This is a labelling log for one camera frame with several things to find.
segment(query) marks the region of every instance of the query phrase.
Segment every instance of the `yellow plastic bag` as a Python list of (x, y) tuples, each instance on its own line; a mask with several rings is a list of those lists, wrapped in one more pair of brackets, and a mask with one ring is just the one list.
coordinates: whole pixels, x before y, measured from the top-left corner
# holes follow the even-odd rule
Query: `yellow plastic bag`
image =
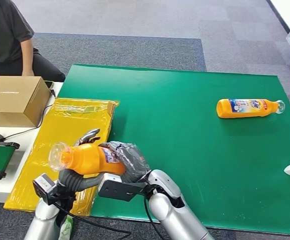
[[(53, 181), (58, 173), (52, 171), (48, 163), (49, 151), (55, 143), (63, 142), (73, 146), (78, 139), (93, 128), (100, 128), (100, 140), (107, 140), (110, 131), (114, 101), (57, 98), (45, 115), (30, 154), (23, 165), (13, 190), (7, 198), (4, 208), (34, 211), (39, 201), (33, 180), (46, 173)], [(97, 192), (96, 187), (76, 194), (72, 213), (88, 216)]]

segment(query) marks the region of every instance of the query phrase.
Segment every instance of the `teal object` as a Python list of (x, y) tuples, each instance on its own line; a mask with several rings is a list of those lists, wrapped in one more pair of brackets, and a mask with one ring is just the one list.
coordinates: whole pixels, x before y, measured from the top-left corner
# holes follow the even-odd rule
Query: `teal object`
[[(137, 145), (205, 226), (290, 234), (290, 102), (276, 76), (73, 65), (58, 96), (120, 101), (109, 140)], [(285, 111), (220, 119), (223, 98)], [(96, 197), (91, 215), (148, 221), (141, 196)]]

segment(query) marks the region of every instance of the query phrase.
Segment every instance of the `black pants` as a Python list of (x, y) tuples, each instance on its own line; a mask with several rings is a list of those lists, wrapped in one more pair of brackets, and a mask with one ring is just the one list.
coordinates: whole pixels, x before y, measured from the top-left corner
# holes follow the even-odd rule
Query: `black pants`
[[(0, 76), (21, 76), (23, 59), (0, 63)], [(33, 71), (35, 76), (40, 76), (45, 81), (63, 82), (65, 75), (50, 61), (39, 53), (34, 53), (33, 57)]]

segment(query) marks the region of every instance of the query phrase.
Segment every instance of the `cable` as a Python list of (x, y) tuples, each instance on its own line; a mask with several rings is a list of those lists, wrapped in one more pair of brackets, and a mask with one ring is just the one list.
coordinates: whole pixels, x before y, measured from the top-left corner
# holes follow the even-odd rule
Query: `cable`
[(32, 130), (34, 130), (34, 129), (39, 128), (40, 126), (42, 126), (42, 123), (43, 122), (43, 118), (44, 118), (44, 115), (45, 114), (46, 109), (49, 108), (49, 107), (51, 107), (51, 106), (53, 106), (53, 104), (51, 104), (51, 105), (48, 105), (48, 106), (45, 106), (44, 108), (44, 110), (42, 111), (42, 120), (40, 121), (40, 123), (38, 126), (33, 127), (33, 128), (31, 128), (31, 129), (28, 129), (28, 130), (26, 130), (26, 131), (21, 131), (21, 132), (17, 132), (17, 133), (11, 134), (11, 135), (9, 135), (9, 136), (6, 136), (6, 137), (2, 138), (1, 141), (5, 141), (6, 139), (9, 139), (9, 138), (11, 138), (11, 137), (14, 137), (14, 136), (16, 136), (16, 135), (24, 134), (24, 133), (27, 133), (27, 132), (30, 132), (30, 131), (32, 131)]
[(155, 229), (155, 231), (162, 240), (165, 240), (165, 238), (155, 226), (155, 223), (152, 220), (152, 217), (150, 215), (149, 209), (147, 208), (147, 202), (147, 198), (143, 197), (143, 206), (145, 207), (146, 214), (147, 214), (147, 217), (150, 219), (150, 222), (153, 225), (153, 227)]
[(64, 213), (66, 213), (67, 215), (70, 215), (70, 216), (71, 216), (73, 218), (76, 218), (76, 219), (80, 220), (80, 221), (86, 223), (86, 224), (90, 224), (90, 225), (92, 225), (92, 226), (101, 228), (101, 229), (107, 229), (107, 230), (110, 230), (110, 231), (113, 231), (113, 232), (126, 234), (125, 236), (119, 238), (118, 240), (123, 240), (123, 239), (129, 237), (131, 234), (132, 234), (131, 231), (116, 229), (116, 228), (112, 228), (112, 227), (109, 227), (109, 226), (103, 226), (103, 225), (100, 225), (100, 224), (98, 224), (98, 223), (94, 223), (94, 222), (92, 222), (92, 221), (88, 221), (88, 220), (85, 220), (85, 219), (84, 219), (82, 217), (76, 216), (76, 215), (74, 215), (74, 214), (70, 213), (69, 211), (67, 211), (67, 210), (63, 209), (63, 207), (60, 206), (59, 204), (57, 204), (56, 202), (54, 203), (54, 205), (55, 205), (57, 209), (59, 209), (60, 211), (63, 211), (63, 212), (64, 212)]

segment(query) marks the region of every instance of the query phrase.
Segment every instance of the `orange bottle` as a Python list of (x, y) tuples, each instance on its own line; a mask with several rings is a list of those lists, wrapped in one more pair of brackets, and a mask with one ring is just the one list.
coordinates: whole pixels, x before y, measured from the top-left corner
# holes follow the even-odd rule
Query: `orange bottle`
[(72, 169), (81, 175), (101, 172), (122, 175), (125, 170), (124, 165), (110, 149), (93, 143), (79, 146), (56, 143), (51, 148), (48, 163), (56, 172)]
[(222, 119), (264, 117), (271, 113), (282, 114), (285, 104), (282, 100), (267, 99), (221, 99), (216, 111)]

